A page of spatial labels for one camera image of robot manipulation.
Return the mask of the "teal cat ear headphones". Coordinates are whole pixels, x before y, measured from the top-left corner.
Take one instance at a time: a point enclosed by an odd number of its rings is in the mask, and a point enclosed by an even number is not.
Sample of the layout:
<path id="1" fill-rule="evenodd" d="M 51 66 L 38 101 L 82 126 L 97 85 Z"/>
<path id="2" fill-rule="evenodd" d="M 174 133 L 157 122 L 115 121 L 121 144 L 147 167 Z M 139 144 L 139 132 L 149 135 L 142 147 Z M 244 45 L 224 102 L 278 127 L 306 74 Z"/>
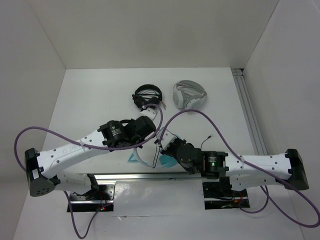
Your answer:
<path id="1" fill-rule="evenodd" d="M 155 154 L 154 154 L 152 164 L 148 164 L 140 157 L 137 148 L 134 148 L 132 150 L 132 154 L 128 158 L 127 163 L 129 164 L 139 163 L 145 167 L 152 168 L 152 169 L 172 168 L 178 164 L 173 157 L 162 154 L 161 148 L 157 145 L 155 145 Z"/>

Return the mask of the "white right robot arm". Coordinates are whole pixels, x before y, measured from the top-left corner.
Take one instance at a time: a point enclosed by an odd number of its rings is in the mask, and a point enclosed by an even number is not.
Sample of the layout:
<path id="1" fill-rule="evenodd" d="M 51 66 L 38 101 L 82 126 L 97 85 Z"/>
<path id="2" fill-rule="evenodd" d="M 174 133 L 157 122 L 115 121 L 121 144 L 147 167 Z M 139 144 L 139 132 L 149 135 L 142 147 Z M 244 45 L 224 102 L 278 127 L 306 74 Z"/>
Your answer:
<path id="1" fill-rule="evenodd" d="M 161 153 L 174 158 L 190 175 L 217 180 L 223 196 L 268 185 L 282 185 L 287 190 L 309 189 L 303 161 L 296 149 L 277 155 L 235 156 L 230 152 L 201 150 L 176 138 L 162 144 Z"/>

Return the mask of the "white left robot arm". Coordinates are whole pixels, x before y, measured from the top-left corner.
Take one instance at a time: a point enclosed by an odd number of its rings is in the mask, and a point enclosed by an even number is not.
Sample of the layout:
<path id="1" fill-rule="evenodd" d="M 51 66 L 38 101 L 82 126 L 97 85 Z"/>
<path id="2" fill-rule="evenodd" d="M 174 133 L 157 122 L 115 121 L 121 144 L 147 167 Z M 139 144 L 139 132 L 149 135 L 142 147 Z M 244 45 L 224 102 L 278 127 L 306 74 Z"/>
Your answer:
<path id="1" fill-rule="evenodd" d="M 34 148 L 24 153 L 29 193 L 41 197 L 54 190 L 74 192 L 88 200 L 97 197 L 100 187 L 91 173 L 70 173 L 65 170 L 89 158 L 124 150 L 138 145 L 156 131 L 147 116 L 137 119 L 111 120 L 75 144 L 38 152 Z"/>

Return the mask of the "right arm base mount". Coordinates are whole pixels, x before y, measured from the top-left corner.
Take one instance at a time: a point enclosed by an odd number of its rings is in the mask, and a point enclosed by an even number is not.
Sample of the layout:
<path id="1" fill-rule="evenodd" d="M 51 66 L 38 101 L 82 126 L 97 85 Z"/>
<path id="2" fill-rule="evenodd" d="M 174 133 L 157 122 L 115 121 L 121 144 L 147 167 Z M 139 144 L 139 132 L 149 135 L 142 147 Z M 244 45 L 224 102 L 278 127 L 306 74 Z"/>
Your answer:
<path id="1" fill-rule="evenodd" d="M 250 208 L 247 190 L 236 191 L 231 187 L 228 177 L 226 179 L 204 178 L 202 181 L 204 209 L 238 209 L 239 204 L 243 208 Z"/>

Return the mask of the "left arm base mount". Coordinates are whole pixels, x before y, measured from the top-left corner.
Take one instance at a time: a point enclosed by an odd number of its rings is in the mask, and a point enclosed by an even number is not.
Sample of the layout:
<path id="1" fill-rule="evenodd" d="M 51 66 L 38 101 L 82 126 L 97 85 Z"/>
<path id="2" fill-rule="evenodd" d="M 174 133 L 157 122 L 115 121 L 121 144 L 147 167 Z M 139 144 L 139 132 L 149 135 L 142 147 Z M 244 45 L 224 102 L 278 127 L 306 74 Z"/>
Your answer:
<path id="1" fill-rule="evenodd" d="M 85 197 L 75 192 L 69 193 L 70 204 L 74 213 L 94 213 L 114 211 L 116 190 L 115 180 L 98 180 L 98 190 L 91 196 Z"/>

